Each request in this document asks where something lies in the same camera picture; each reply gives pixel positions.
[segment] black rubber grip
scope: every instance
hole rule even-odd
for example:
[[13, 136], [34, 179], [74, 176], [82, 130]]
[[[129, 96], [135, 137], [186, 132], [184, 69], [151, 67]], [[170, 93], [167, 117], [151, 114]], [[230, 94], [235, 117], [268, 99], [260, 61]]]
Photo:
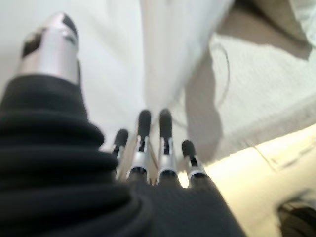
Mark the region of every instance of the black rubber grip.
[[77, 33], [77, 29], [76, 29], [74, 22], [71, 20], [71, 18], [66, 13], [64, 13], [64, 15], [65, 15], [65, 18], [63, 20], [63, 23], [66, 26], [68, 26], [70, 29], [72, 29], [72, 31], [75, 33], [76, 37], [78, 38], [78, 33]]
[[34, 35], [34, 38], [32, 41], [27, 41], [24, 43], [23, 52], [22, 52], [22, 58], [29, 55], [30, 53], [37, 50], [40, 46], [41, 42], [41, 34], [37, 33]]
[[192, 188], [214, 188], [216, 187], [211, 178], [205, 174], [195, 174], [191, 177]]
[[117, 147], [120, 146], [126, 146], [127, 143], [127, 139], [128, 139], [128, 131], [126, 129], [121, 129], [120, 131], [118, 131], [116, 137], [115, 137], [115, 142], [114, 144]]
[[181, 184], [178, 179], [178, 175], [171, 170], [166, 170], [160, 174], [158, 185], [181, 187]]
[[172, 116], [168, 109], [164, 109], [160, 112], [159, 125], [160, 137], [168, 141], [168, 139], [172, 137]]
[[[81, 90], [63, 79], [49, 75], [26, 75], [13, 79], [0, 103], [0, 147], [11, 143], [64, 144], [81, 140], [101, 146], [104, 136], [88, 123]], [[14, 136], [13, 133], [33, 134], [33, 139]]]
[[138, 136], [141, 136], [143, 139], [149, 136], [151, 121], [152, 115], [148, 110], [143, 110], [139, 114], [137, 133]]
[[136, 167], [130, 171], [129, 177], [127, 179], [128, 182], [140, 182], [147, 183], [147, 172], [144, 168]]
[[184, 157], [195, 156], [197, 154], [194, 145], [190, 140], [186, 140], [182, 143], [182, 153]]

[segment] white surface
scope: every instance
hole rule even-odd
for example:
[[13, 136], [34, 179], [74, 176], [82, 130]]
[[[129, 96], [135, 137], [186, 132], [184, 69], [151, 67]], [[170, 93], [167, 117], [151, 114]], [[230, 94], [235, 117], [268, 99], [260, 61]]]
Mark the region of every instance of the white surface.
[[[216, 36], [230, 61], [231, 84], [226, 102], [219, 108], [224, 134], [243, 132], [250, 124], [260, 125], [295, 109], [316, 94], [314, 58], [296, 58], [270, 45]], [[225, 65], [220, 52], [213, 53], [217, 100], [225, 87]]]
[[307, 40], [316, 47], [316, 0], [289, 0]]
[[146, 101], [154, 116], [189, 79], [233, 1], [142, 1]]

